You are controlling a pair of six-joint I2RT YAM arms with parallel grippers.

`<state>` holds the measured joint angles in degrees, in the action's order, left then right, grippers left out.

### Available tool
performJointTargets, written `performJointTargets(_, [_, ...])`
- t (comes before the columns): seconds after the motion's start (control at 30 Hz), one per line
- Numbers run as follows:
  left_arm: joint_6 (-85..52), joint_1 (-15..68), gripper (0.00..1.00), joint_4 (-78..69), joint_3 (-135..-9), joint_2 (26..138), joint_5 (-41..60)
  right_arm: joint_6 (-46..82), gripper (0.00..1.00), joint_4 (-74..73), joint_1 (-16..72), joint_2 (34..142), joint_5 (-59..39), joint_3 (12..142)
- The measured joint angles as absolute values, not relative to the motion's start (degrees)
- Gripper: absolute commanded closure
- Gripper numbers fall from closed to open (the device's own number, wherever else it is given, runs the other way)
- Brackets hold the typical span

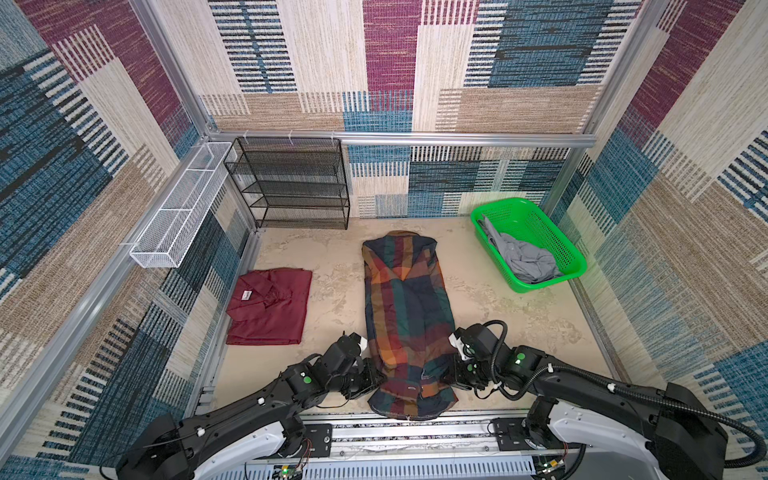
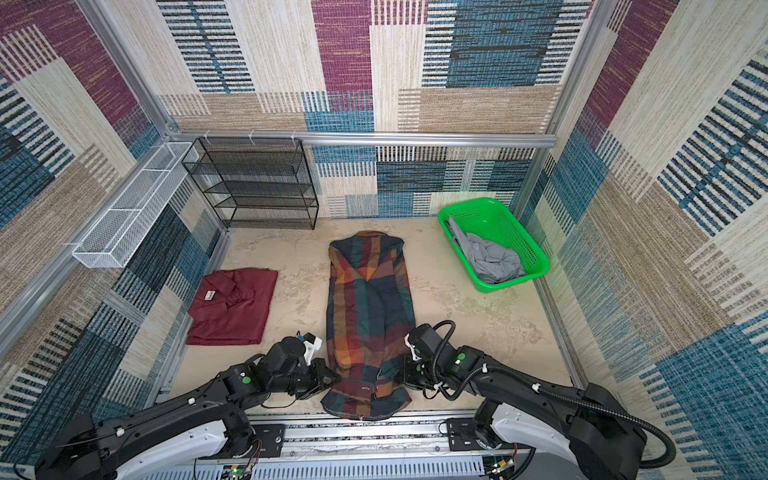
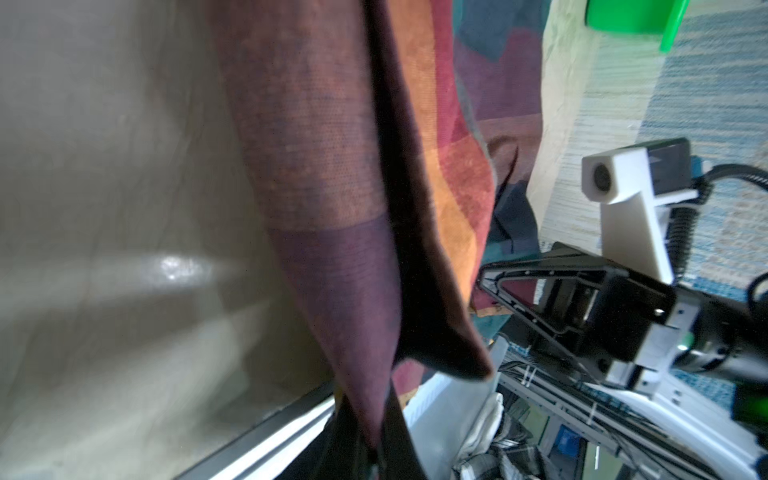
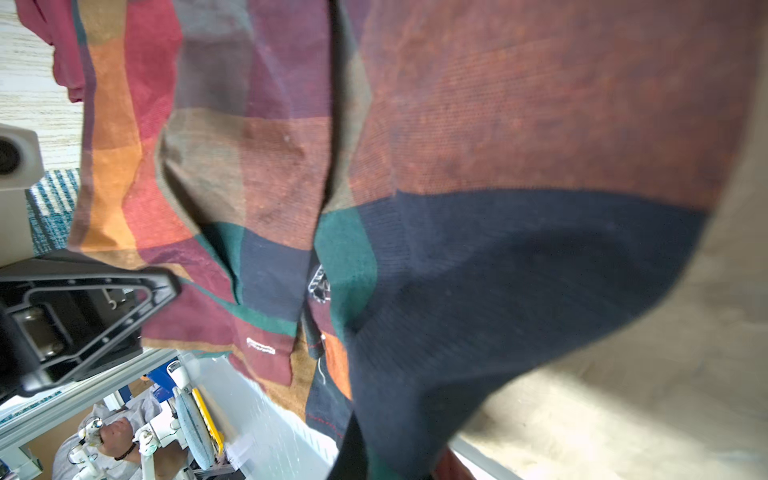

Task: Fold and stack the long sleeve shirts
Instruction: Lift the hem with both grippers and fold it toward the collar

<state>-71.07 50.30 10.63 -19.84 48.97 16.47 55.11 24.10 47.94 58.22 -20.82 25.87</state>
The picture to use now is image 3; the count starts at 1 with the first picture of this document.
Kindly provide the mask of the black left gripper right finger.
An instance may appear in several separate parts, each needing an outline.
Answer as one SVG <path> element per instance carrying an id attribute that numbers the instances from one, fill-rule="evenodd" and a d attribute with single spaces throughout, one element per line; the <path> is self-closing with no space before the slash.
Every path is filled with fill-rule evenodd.
<path id="1" fill-rule="evenodd" d="M 385 403 L 376 464 L 379 479 L 427 479 L 414 449 L 402 407 L 394 389 L 389 391 Z"/>

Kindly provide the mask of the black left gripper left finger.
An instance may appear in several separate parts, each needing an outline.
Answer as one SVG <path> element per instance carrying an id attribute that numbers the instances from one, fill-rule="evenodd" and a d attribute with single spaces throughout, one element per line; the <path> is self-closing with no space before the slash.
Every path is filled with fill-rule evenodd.
<path id="1" fill-rule="evenodd" d="M 282 479 L 367 479 L 369 449 L 350 407 L 339 407 L 315 438 L 281 473 Z"/>

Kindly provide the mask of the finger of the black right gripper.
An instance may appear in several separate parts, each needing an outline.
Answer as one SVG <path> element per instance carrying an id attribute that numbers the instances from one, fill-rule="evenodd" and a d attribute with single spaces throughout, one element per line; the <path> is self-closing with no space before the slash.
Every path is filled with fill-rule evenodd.
<path id="1" fill-rule="evenodd" d="M 557 243 L 544 254 L 480 269 L 477 286 L 555 348 L 627 348 L 628 270 Z"/>

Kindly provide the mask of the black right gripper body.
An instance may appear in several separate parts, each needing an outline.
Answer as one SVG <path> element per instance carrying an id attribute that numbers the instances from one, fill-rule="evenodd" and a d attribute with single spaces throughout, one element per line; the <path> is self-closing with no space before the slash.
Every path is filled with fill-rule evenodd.
<path id="1" fill-rule="evenodd" d="M 699 295 L 619 270 L 557 272 L 557 304 L 575 331 L 557 362 L 557 378 L 653 395 L 691 348 Z"/>

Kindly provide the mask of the multicolour plaid long sleeve shirt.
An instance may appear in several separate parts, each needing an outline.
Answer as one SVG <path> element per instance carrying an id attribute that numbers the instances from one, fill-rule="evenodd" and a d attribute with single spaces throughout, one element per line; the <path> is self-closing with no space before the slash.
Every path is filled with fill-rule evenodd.
<path id="1" fill-rule="evenodd" d="M 542 130 L 546 1 L 210 1 L 281 268 L 365 442 L 395 367 L 491 366 L 468 313 L 504 183 Z"/>

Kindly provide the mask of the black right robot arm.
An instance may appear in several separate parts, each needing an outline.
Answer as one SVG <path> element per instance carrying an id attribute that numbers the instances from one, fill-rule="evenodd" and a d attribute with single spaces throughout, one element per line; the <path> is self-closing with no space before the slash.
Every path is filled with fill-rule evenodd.
<path id="1" fill-rule="evenodd" d="M 672 370 L 730 381 L 732 419 L 766 434 L 766 299 L 669 285 L 562 243 L 487 264 L 476 285 L 522 323 L 534 364 L 558 380 L 646 397 Z"/>

